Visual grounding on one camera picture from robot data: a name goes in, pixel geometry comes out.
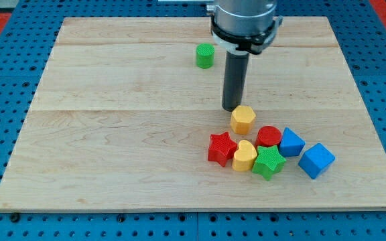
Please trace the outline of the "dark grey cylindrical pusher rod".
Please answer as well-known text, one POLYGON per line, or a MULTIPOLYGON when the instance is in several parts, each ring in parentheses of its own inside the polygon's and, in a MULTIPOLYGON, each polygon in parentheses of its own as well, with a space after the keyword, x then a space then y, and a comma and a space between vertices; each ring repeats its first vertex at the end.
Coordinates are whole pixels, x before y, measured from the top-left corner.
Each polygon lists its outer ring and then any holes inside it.
POLYGON ((229 112, 241 104, 248 62, 249 54, 226 54, 222 107, 229 112))

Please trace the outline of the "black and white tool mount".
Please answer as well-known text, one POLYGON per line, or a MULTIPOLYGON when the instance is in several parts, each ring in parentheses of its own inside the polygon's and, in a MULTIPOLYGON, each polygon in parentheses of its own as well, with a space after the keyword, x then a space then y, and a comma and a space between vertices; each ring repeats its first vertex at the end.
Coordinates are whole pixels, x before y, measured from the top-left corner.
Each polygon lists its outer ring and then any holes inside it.
POLYGON ((211 17, 211 34, 215 43, 234 55, 245 55, 246 53, 259 55, 274 41, 279 26, 283 22, 283 16, 274 17, 271 25, 258 35, 237 36, 224 31, 217 25, 215 17, 211 17))

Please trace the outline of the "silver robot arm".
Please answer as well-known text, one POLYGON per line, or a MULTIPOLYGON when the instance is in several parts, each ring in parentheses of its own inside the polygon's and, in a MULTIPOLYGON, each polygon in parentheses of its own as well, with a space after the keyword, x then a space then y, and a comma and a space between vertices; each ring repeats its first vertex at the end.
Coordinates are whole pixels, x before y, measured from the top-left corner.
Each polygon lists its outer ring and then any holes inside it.
POLYGON ((222 107, 233 111, 241 104, 249 56, 259 55, 274 41, 282 16, 273 0, 214 0, 206 6, 210 30, 226 50, 222 107))

